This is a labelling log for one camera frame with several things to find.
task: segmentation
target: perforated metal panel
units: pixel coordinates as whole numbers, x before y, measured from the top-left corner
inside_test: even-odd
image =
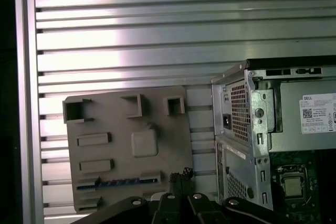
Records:
[[[237,179],[232,172],[229,172],[227,176],[227,189],[229,197],[238,197],[246,199],[246,186]]]
[[[251,118],[247,106],[247,93],[244,84],[232,88],[231,103],[234,135],[239,139],[247,141],[247,126],[251,123]]]

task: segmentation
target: power supply unit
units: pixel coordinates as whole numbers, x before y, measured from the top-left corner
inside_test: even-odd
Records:
[[[219,201],[336,221],[323,205],[335,196],[336,57],[246,60],[214,78],[212,92]]]

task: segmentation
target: sticker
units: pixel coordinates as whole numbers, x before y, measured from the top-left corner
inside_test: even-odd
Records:
[[[300,114],[303,134],[336,132],[336,93],[304,95]]]
[[[242,152],[240,152],[239,150],[236,150],[234,148],[232,148],[231,146],[227,145],[226,148],[233,152],[234,154],[236,154],[237,156],[241,157],[242,159],[246,159],[246,155]]]

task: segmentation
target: bolt head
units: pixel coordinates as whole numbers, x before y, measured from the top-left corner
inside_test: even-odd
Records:
[[[229,200],[229,204],[232,205],[232,206],[237,206],[239,204],[239,202],[236,201],[235,199],[231,199],[231,200]]]
[[[258,108],[258,109],[256,109],[256,111],[255,111],[254,114],[256,115],[256,117],[261,118],[261,117],[264,116],[265,113],[264,113],[264,110],[263,110],[263,109]]]
[[[140,205],[140,204],[141,204],[141,201],[139,201],[139,200],[135,200],[135,201],[132,202],[132,204],[133,204],[133,205]]]
[[[194,199],[201,199],[201,198],[202,198],[202,195],[201,195],[201,194],[194,194],[194,195],[193,195],[193,198],[194,198]]]

